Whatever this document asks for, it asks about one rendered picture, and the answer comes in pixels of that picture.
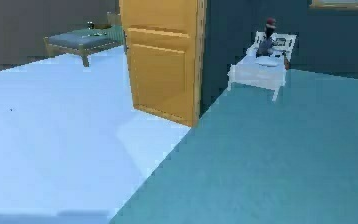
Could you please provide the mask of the white small table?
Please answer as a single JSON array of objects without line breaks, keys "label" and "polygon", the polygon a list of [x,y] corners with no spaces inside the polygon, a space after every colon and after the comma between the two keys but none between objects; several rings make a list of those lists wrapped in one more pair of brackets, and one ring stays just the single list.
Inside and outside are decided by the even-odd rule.
[{"label": "white small table", "polygon": [[272,101],[275,102],[281,87],[286,84],[286,72],[282,58],[274,58],[279,65],[276,67],[261,66],[255,63],[255,56],[245,56],[237,64],[231,66],[228,76],[227,90],[233,83],[259,87],[273,91]]}]

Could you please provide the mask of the orange wooden room door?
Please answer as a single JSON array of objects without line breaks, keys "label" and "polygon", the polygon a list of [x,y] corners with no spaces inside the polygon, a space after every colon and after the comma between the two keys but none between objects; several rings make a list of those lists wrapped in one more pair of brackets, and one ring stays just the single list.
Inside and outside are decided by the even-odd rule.
[{"label": "orange wooden room door", "polygon": [[195,126],[206,0],[119,0],[119,7],[134,108]]}]

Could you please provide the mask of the wooden framed window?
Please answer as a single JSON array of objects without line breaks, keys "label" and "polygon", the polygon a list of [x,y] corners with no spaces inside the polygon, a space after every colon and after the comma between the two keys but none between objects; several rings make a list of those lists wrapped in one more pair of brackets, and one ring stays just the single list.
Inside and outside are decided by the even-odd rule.
[{"label": "wooden framed window", "polygon": [[358,10],[358,0],[311,0],[310,8]]}]

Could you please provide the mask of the blue topped wooden table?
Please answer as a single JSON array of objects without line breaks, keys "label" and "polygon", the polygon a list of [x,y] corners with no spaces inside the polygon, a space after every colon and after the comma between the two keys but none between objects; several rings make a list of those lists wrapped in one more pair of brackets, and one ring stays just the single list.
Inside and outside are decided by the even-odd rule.
[{"label": "blue topped wooden table", "polygon": [[84,67],[89,66],[89,55],[122,46],[124,42],[124,31],[119,25],[107,29],[74,30],[44,38],[50,57],[53,57],[55,52],[78,55]]}]

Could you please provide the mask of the white slatted chair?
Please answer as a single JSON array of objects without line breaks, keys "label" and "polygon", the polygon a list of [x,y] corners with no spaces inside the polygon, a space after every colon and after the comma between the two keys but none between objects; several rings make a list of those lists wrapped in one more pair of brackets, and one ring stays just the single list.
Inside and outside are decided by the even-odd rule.
[{"label": "white slatted chair", "polygon": [[270,36],[270,46],[264,49],[267,40],[264,32],[257,31],[254,43],[246,50],[248,56],[282,58],[286,70],[290,69],[290,60],[296,42],[296,35],[274,33]]}]

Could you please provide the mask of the white plate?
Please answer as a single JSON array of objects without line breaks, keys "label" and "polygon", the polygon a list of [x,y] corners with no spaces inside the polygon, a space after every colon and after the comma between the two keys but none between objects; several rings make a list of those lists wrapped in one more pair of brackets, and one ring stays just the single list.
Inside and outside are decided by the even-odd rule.
[{"label": "white plate", "polygon": [[255,63],[261,66],[276,67],[279,65],[278,61],[267,56],[261,56],[255,59]]}]

